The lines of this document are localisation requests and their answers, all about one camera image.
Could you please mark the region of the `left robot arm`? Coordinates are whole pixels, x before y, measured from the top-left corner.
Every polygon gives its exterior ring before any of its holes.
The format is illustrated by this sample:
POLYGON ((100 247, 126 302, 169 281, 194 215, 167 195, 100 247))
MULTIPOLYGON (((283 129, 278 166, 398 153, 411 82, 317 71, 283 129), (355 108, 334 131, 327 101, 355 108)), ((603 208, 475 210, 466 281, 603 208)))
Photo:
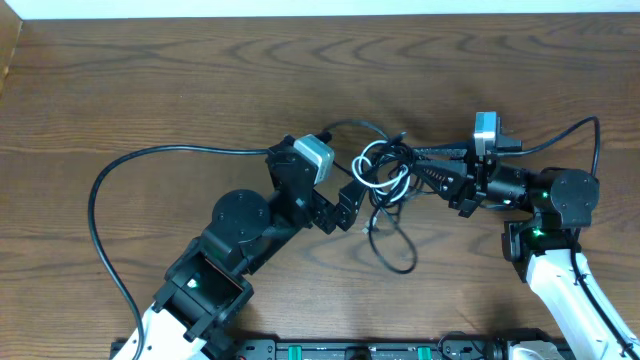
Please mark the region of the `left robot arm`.
POLYGON ((254 291, 255 273, 304 228, 326 234, 355 222, 365 189, 352 181, 332 204, 315 187, 329 176, 328 132, 287 136, 266 151, 270 197, 239 189, 215 204, 211 221, 165 273, 163 286, 116 359, 230 359, 237 342, 226 327, 254 291))

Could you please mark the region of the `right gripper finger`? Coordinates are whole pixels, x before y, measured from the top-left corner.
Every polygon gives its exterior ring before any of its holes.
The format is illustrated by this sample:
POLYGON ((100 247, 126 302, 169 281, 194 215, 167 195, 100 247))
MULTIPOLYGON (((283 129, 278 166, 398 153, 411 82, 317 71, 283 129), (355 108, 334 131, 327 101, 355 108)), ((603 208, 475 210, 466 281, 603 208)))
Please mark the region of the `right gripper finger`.
POLYGON ((418 160, 413 174, 439 196, 457 195, 467 181, 467 165, 452 160, 418 160))
POLYGON ((447 159, 463 159, 469 150, 469 145, 466 142, 456 142, 450 144, 427 146, 427 147, 415 147, 414 153, 423 158, 431 158, 437 156, 443 156, 447 159))

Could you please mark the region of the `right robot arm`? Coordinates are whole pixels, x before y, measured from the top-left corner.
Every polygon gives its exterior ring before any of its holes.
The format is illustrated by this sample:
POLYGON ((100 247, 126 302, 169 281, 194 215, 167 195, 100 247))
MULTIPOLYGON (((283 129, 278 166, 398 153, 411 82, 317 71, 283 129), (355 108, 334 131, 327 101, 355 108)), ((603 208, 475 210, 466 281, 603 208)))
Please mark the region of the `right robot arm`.
POLYGON ((638 358, 638 338, 598 285, 579 243, 599 201, 594 175, 568 168, 530 171, 466 143, 415 154, 418 177, 460 216, 486 202, 530 214, 505 222, 503 256, 547 307, 576 358, 638 358))

